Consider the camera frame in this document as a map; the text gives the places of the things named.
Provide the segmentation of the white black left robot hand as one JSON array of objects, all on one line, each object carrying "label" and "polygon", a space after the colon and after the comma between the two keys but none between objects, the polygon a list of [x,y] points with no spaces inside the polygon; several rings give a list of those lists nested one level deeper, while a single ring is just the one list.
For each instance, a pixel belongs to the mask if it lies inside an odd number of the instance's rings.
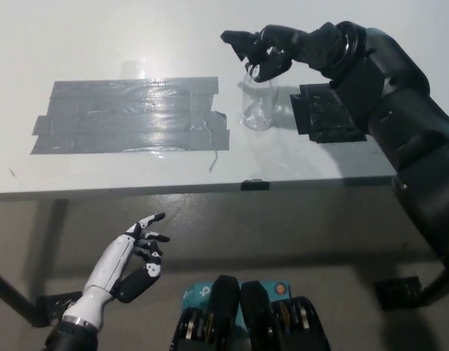
[{"label": "white black left robot hand", "polygon": [[98,259],[81,297],[63,313],[61,320],[99,332],[108,303],[130,303],[161,276],[162,251],[159,243],[167,236],[149,231],[164,213],[147,216],[130,226],[112,241]]}]

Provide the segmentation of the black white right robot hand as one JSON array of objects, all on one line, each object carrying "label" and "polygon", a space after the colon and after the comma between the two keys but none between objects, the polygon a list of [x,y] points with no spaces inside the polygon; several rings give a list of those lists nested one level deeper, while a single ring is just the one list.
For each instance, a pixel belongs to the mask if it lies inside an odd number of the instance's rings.
[{"label": "black white right robot hand", "polygon": [[312,32],[267,25],[257,34],[246,71],[263,83],[284,74],[296,61],[332,79],[347,67],[364,36],[365,29],[349,21],[327,22]]}]

